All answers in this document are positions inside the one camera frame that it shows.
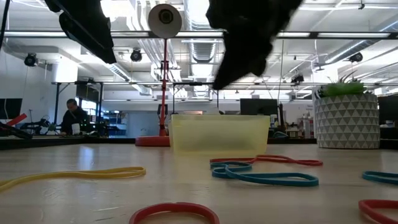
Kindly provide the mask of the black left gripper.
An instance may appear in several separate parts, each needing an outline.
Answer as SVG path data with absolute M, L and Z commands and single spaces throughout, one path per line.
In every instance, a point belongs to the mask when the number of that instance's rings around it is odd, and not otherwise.
M 45 0 L 45 3 L 58 14 L 60 26 L 69 39 L 104 63 L 116 63 L 110 21 L 103 14 L 100 0 Z

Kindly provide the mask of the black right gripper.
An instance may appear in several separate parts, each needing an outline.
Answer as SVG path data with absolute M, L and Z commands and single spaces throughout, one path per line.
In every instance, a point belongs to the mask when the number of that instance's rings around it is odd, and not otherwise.
M 289 24 L 302 0 L 210 0 L 206 18 L 223 32 L 225 52 L 213 81 L 222 90 L 245 76 L 246 50 L 255 50 L 249 71 L 261 77 L 276 35 Z

